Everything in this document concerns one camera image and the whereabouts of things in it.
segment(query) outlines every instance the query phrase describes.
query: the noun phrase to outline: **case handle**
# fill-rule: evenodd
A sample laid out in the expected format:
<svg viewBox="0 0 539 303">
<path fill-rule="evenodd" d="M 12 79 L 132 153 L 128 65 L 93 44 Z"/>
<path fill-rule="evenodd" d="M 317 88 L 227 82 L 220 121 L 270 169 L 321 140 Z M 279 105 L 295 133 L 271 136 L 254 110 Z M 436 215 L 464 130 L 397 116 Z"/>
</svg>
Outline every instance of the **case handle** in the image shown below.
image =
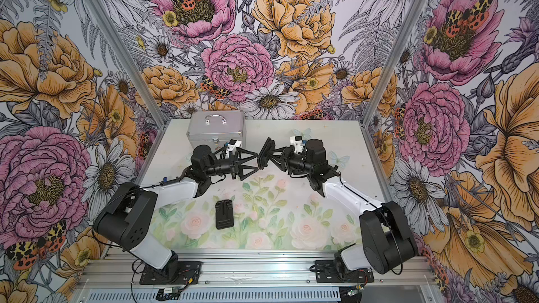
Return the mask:
<svg viewBox="0 0 539 303">
<path fill-rule="evenodd" d="M 220 117 L 223 119 L 223 124 L 226 124 L 226 118 L 224 118 L 223 115 L 215 114 L 215 115 L 208 115 L 206 116 L 206 118 L 204 118 L 204 120 L 206 121 L 206 125 L 210 124 L 210 120 L 208 119 L 209 117 Z"/>
</svg>

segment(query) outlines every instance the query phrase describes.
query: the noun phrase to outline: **black cable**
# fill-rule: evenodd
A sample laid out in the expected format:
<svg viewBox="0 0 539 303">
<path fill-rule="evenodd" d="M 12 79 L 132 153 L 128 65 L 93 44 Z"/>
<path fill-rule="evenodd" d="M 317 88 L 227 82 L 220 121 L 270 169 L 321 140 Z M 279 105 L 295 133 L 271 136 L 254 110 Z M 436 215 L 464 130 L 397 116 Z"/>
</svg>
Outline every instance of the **black cable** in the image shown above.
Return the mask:
<svg viewBox="0 0 539 303">
<path fill-rule="evenodd" d="M 140 261 L 140 263 L 135 268 L 135 262 L 137 262 L 138 260 Z M 135 294 L 133 293 L 133 281 L 135 280 L 135 274 L 140 274 L 142 271 L 144 271 L 142 270 L 141 272 L 137 272 L 138 267 L 142 266 L 143 264 L 145 264 L 144 261 L 139 258 L 137 258 L 136 260 L 133 261 L 133 263 L 131 263 L 131 270 L 133 270 L 133 276 L 131 277 L 131 298 L 135 301 L 135 303 L 138 303 L 138 302 L 136 301 Z"/>
<path fill-rule="evenodd" d="M 384 221 L 385 221 L 385 224 L 386 226 L 389 228 L 390 225 L 389 225 L 389 222 L 387 221 L 387 219 L 385 218 L 385 215 L 382 213 L 381 209 L 377 206 L 374 206 L 374 204 L 372 202 L 370 202 L 369 200 L 365 199 L 364 197 L 362 197 L 360 194 L 354 192 L 354 190 L 352 190 L 351 188 L 349 188 L 348 186 L 346 186 L 343 182 L 342 182 L 342 179 L 341 179 L 341 174 L 342 173 L 339 173 L 339 181 L 341 182 L 341 184 L 346 187 L 348 189 L 348 191 L 354 193 L 355 195 L 357 195 L 358 197 L 360 197 L 361 199 L 365 200 L 367 203 L 369 203 L 369 205 L 373 206 L 381 215 L 382 215 L 382 218 L 384 218 Z M 395 241 L 395 247 L 397 248 L 397 252 L 399 253 L 399 259 L 401 260 L 401 270 L 399 271 L 399 273 L 396 273 L 393 268 L 391 269 L 391 271 L 395 274 L 395 275 L 400 275 L 402 274 L 403 272 L 403 258 L 402 258 L 402 255 L 401 255 L 401 251 L 399 249 L 399 246 L 397 244 L 397 239 L 395 238 L 395 235 L 393 234 L 393 231 L 390 229 L 389 232 L 391 233 L 391 237 L 393 238 L 393 241 Z"/>
<path fill-rule="evenodd" d="M 226 179 L 226 175 L 224 175 L 224 177 L 221 178 L 221 179 L 219 179 L 218 181 L 212 182 L 211 184 L 212 184 L 212 185 L 215 185 L 215 184 L 217 184 L 218 182 L 221 182 L 221 181 L 223 181 L 223 180 L 225 180 L 225 179 Z"/>
</svg>

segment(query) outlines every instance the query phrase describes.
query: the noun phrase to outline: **metal grating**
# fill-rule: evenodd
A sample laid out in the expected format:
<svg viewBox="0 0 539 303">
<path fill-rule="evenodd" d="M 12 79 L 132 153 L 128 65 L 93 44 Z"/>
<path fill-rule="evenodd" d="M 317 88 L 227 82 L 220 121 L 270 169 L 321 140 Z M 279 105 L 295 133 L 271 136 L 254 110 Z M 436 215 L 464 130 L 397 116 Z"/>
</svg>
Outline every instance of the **metal grating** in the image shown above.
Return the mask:
<svg viewBox="0 0 539 303">
<path fill-rule="evenodd" d="M 138 303 L 155 303 L 158 289 L 133 289 Z M 184 303 L 237 302 L 339 302 L 338 287 L 291 288 L 190 288 L 176 299 Z M 86 303 L 132 303 L 130 289 L 91 289 Z"/>
</svg>

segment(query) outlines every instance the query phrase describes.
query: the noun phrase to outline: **table surface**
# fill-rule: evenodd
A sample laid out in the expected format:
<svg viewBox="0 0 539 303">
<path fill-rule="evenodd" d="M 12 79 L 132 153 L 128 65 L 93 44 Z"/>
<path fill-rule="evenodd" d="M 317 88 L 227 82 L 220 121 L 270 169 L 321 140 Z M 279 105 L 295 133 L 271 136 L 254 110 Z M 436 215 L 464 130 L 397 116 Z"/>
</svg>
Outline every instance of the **table surface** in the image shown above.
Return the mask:
<svg viewBox="0 0 539 303">
<path fill-rule="evenodd" d="M 142 180 L 151 185 L 175 178 L 190 165 L 192 147 L 186 136 L 188 119 L 173 119 Z M 266 138 L 277 147 L 290 136 L 324 142 L 327 159 L 339 165 L 342 178 L 383 201 L 367 146 L 355 121 L 246 120 L 243 148 L 258 152 Z M 247 165 L 256 165 L 253 160 Z M 232 199 L 234 227 L 215 228 L 215 202 Z M 314 192 L 306 178 L 290 178 L 271 162 L 246 180 L 212 185 L 204 195 L 156 209 L 150 230 L 167 247 L 178 249 L 303 249 L 337 250 L 360 243 L 358 219 L 337 202 Z"/>
</svg>

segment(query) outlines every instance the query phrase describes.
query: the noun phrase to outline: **floral tablecloth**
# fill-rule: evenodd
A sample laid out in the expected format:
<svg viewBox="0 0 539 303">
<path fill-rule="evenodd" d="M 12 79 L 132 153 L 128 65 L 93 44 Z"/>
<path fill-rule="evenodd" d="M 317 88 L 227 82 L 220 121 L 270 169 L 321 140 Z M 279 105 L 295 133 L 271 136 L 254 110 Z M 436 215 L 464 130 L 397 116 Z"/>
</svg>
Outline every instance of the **floral tablecloth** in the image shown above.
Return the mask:
<svg viewBox="0 0 539 303">
<path fill-rule="evenodd" d="M 234 227 L 217 230 L 215 203 L 232 199 Z M 168 248 L 337 250 L 360 243 L 358 218 L 314 192 L 306 178 L 270 165 L 243 182 L 212 185 L 201 197 L 159 208 L 150 231 Z"/>
</svg>

